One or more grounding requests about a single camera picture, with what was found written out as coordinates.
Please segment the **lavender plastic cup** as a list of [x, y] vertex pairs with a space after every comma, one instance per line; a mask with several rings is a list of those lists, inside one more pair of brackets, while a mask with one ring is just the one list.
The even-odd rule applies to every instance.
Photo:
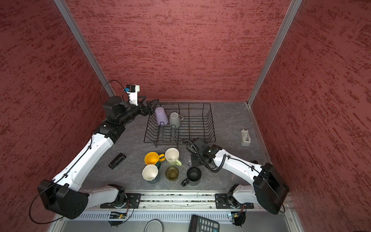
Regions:
[[163, 107], [157, 107], [155, 109], [155, 115], [156, 115], [157, 124], [159, 126], [166, 126], [169, 123], [166, 111]]

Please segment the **clear glass tumbler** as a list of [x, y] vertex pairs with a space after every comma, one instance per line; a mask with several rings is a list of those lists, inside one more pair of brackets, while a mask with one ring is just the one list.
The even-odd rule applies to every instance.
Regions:
[[187, 159], [186, 164], [187, 164], [187, 166], [189, 166], [189, 167], [192, 167], [192, 166], [193, 166], [193, 163], [192, 163], [191, 158], [188, 158], [188, 159]]

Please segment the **black mug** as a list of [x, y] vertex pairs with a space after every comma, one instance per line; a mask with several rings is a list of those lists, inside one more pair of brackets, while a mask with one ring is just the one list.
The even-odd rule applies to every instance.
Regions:
[[181, 182], [181, 186], [196, 186], [200, 183], [202, 172], [197, 167], [191, 167], [187, 170], [186, 179]]

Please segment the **white ceramic mug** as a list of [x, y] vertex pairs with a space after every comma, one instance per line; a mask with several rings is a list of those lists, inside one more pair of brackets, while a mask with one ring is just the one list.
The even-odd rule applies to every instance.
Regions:
[[177, 112], [172, 112], [170, 114], [169, 123], [171, 126], [174, 126], [175, 128], [179, 128], [181, 126], [181, 121], [184, 119], [182, 115], [179, 115]]

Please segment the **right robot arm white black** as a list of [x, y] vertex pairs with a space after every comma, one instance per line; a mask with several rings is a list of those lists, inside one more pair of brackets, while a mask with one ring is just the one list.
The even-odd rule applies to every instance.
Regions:
[[204, 166], [215, 174], [225, 169], [252, 186], [250, 189], [241, 184], [234, 185], [229, 195], [232, 205], [259, 204], [274, 215], [284, 208], [289, 186], [272, 164], [260, 165], [243, 160], [220, 146], [207, 145], [199, 137], [193, 141], [182, 140], [182, 143], [186, 145], [192, 163], [196, 166]]

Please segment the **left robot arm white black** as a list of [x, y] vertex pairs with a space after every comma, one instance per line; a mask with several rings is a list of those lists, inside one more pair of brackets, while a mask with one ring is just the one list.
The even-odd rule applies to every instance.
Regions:
[[86, 146], [53, 180], [43, 180], [38, 186], [45, 209], [75, 219], [86, 209], [101, 204], [110, 204], [114, 208], [128, 207], [125, 189], [119, 185], [109, 184], [90, 190], [81, 190], [81, 187], [95, 164], [120, 138], [125, 126], [138, 115], [152, 115], [158, 102], [158, 99], [146, 102], [143, 97], [133, 104], [120, 96], [110, 97], [103, 104], [106, 119], [93, 132]]

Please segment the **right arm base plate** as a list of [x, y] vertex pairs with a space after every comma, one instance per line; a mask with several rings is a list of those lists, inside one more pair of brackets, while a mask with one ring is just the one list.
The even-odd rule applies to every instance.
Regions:
[[227, 194], [224, 193], [217, 193], [214, 196], [217, 209], [254, 209], [253, 203], [241, 204], [233, 197], [228, 197]]

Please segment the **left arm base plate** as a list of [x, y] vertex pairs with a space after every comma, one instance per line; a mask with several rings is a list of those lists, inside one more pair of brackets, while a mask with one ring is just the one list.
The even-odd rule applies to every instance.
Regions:
[[129, 207], [129, 208], [137, 209], [139, 208], [141, 196], [142, 195], [140, 193], [126, 193], [125, 200], [122, 206], [118, 206], [115, 203], [105, 203], [105, 204], [101, 204], [100, 208], [121, 210], [121, 209], [127, 209]]

